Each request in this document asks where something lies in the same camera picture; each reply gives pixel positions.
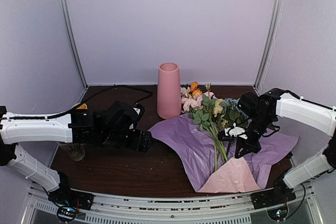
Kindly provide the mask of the pink wrapping paper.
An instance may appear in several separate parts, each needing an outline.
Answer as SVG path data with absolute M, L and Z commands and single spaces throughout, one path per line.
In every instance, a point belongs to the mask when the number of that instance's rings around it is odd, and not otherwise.
M 272 165 L 289 154 L 298 142 L 297 137 L 276 133 L 260 139 L 260 152 L 239 159 L 234 157 L 235 145 L 232 145 L 228 162 L 219 160 L 219 168 L 215 170 L 214 142 L 188 114 L 159 122 L 149 131 L 178 154 L 197 193 L 247 193 L 264 189 Z

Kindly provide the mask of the artificial flower bouquet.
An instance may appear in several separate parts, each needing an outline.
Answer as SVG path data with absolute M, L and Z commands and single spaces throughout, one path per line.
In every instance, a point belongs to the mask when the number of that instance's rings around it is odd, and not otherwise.
M 201 131 L 207 131 L 214 142 L 215 164 L 214 170 L 219 168 L 218 160 L 228 161 L 229 147 L 225 147 L 219 140 L 221 132 L 233 133 L 234 127 L 246 128 L 248 116 L 238 108 L 238 100 L 233 98 L 220 99 L 211 91 L 211 85 L 205 86 L 202 91 L 198 83 L 192 82 L 190 86 L 181 86 L 182 112 L 188 113 L 193 123 Z

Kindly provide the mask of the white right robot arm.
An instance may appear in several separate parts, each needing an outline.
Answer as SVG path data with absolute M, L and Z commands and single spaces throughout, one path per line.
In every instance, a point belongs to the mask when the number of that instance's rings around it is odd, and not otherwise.
M 267 128 L 278 118 L 287 118 L 311 126 L 331 139 L 325 149 L 288 170 L 274 183 L 269 192 L 272 203 L 279 204 L 298 185 L 335 169 L 335 107 L 318 104 L 297 94 L 273 88 L 262 95 L 245 93 L 238 101 L 238 108 L 244 112 L 250 123 L 244 129 L 233 126 L 219 133 L 220 141 L 236 140 L 235 158 L 241 158 L 261 150 L 259 139 L 268 137 Z

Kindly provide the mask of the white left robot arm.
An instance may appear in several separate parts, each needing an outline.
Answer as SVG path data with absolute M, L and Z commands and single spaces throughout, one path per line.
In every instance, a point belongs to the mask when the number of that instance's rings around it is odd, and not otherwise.
M 146 153 L 154 142 L 149 131 L 136 128 L 144 114 L 141 105 L 116 101 L 108 109 L 90 111 L 75 105 L 68 111 L 49 115 L 10 113 L 1 107 L 1 166 L 9 166 L 43 188 L 64 205 L 76 197 L 67 175 L 43 165 L 29 155 L 21 142 L 59 142 L 126 148 Z

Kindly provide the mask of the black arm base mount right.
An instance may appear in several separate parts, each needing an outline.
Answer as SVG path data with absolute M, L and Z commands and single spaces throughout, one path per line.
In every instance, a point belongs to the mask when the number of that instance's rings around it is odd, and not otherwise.
M 250 195 L 254 209 L 268 208 L 275 205 L 285 204 L 296 199 L 293 189 L 272 188 Z

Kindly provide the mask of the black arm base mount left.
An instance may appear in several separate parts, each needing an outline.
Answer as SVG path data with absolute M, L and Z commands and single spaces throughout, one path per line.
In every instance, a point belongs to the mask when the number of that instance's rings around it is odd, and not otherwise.
M 67 206 L 74 209 L 90 210 L 93 204 L 94 195 L 76 190 L 62 190 L 48 193 L 48 199 L 57 206 Z

